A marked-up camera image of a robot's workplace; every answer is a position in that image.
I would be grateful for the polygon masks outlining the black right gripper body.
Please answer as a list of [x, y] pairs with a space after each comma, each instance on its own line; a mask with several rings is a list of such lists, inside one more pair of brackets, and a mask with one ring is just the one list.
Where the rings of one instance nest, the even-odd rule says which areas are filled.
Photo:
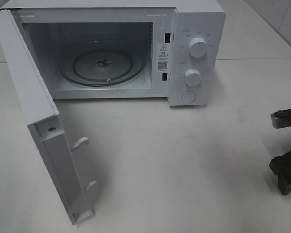
[[288, 195], [291, 192], [291, 150], [273, 158], [269, 167], [277, 176], [277, 186], [281, 194]]

